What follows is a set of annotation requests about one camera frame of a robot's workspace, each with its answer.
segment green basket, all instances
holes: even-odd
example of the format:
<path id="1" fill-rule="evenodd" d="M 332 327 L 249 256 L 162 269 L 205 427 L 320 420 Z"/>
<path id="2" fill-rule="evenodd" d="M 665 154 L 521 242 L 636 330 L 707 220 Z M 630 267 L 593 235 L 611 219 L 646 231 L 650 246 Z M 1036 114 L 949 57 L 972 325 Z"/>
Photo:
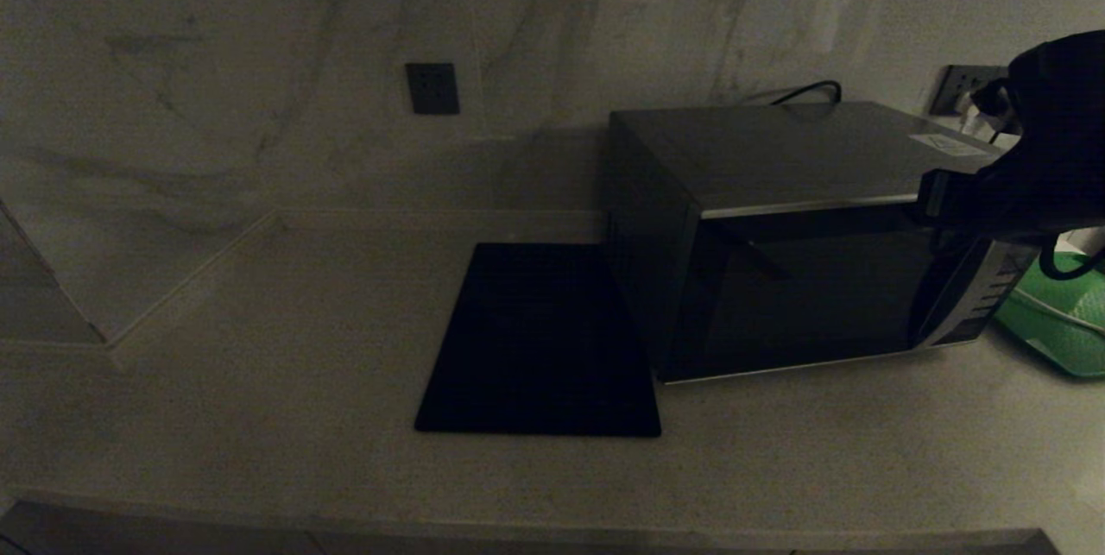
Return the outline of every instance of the green basket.
<path id="1" fill-rule="evenodd" d="M 1076 268 L 1088 260 L 1078 253 L 1055 253 L 1061 269 Z M 1105 326 L 1105 274 L 1094 269 L 1078 279 L 1054 281 L 1033 263 L 1017 285 L 1056 310 Z M 1061 367 L 1083 378 L 1105 376 L 1105 336 L 1073 324 L 1013 292 L 998 310 L 999 322 L 1025 343 Z"/>

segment microwave top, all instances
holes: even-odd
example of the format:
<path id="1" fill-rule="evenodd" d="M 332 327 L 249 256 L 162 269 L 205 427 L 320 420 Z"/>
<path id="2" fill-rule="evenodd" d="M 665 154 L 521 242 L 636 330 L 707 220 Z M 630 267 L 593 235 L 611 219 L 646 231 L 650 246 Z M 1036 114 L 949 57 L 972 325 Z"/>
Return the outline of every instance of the microwave top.
<path id="1" fill-rule="evenodd" d="M 611 113 L 722 219 L 912 203 L 932 169 L 975 172 L 1001 150 L 872 102 Z"/>

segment stainless steel trim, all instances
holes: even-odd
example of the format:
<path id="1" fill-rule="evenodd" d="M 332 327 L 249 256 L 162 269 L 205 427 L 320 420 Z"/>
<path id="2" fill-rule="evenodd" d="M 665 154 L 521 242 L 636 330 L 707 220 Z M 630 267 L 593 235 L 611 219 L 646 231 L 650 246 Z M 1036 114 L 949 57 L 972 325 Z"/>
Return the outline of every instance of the stainless steel trim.
<path id="1" fill-rule="evenodd" d="M 735 217 L 759 217 L 764 214 L 786 214 L 789 212 L 808 212 L 812 210 L 839 210 L 842 208 L 866 208 L 871 206 L 891 206 L 895 203 L 913 203 L 917 193 L 888 195 L 885 197 L 860 197 L 853 199 L 825 199 L 821 201 L 798 201 L 793 203 L 777 203 L 769 206 L 745 206 L 741 208 L 722 208 L 705 210 L 703 219 L 732 219 Z"/>
<path id="2" fill-rule="evenodd" d="M 947 348 L 949 346 L 962 346 L 964 344 L 970 344 L 971 342 L 976 342 L 976 341 L 978 341 L 978 337 L 976 337 L 974 339 L 967 339 L 966 342 L 956 342 L 955 344 L 938 344 L 938 345 L 935 345 L 935 346 L 918 346 L 916 348 L 911 348 L 911 349 L 907 349 L 907 350 L 898 350 L 898 352 L 894 352 L 894 353 L 884 353 L 884 354 L 881 354 L 881 355 L 857 356 L 857 357 L 854 357 L 854 358 L 840 358 L 840 359 L 835 359 L 835 360 L 822 360 L 822 362 L 818 362 L 818 363 L 806 363 L 806 364 L 802 364 L 802 365 L 789 365 L 787 367 L 774 367 L 771 369 L 757 369 L 756 371 L 738 371 L 736 374 L 719 374 L 717 376 L 705 376 L 703 378 L 687 378 L 686 380 L 674 380 L 674 381 L 671 381 L 671 383 L 661 383 L 661 384 L 663 386 L 670 387 L 670 386 L 674 386 L 674 385 L 685 385 L 687 383 L 704 383 L 706 380 L 720 380 L 722 378 L 736 378 L 737 376 L 754 376 L 756 374 L 767 374 L 769 371 L 787 371 L 787 370 L 790 370 L 790 369 L 806 369 L 808 367 L 819 367 L 819 366 L 822 366 L 822 365 L 832 365 L 833 363 L 855 363 L 855 362 L 860 362 L 860 360 L 871 360 L 871 359 L 875 359 L 875 358 L 886 358 L 886 357 L 892 357 L 892 356 L 901 356 L 901 355 L 915 354 L 915 353 L 918 353 L 918 352 L 935 350 L 935 349 L 938 349 L 938 348 Z"/>

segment wall outlet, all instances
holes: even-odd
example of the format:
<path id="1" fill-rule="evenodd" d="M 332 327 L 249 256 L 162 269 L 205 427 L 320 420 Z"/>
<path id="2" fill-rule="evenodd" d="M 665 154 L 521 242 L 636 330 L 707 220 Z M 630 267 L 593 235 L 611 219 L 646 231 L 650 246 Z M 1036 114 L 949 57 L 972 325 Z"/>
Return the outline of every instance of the wall outlet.
<path id="1" fill-rule="evenodd" d="M 408 63 L 407 84 L 410 86 L 414 114 L 460 114 L 461 102 L 456 95 L 453 63 Z"/>
<path id="2" fill-rule="evenodd" d="M 948 65 L 944 78 L 936 90 L 929 115 L 959 115 L 956 102 L 959 95 L 982 88 L 990 81 L 1006 76 L 1008 69 L 1001 65 Z"/>

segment label sticker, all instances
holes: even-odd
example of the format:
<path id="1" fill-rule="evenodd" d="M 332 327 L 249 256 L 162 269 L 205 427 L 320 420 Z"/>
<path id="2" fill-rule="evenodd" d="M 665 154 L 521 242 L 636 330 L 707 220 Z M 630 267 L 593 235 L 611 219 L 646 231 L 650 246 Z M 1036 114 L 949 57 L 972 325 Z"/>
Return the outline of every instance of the label sticker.
<path id="1" fill-rule="evenodd" d="M 985 149 L 941 134 L 912 134 L 909 138 L 924 143 L 933 149 L 939 149 L 948 156 L 986 156 L 989 154 Z"/>

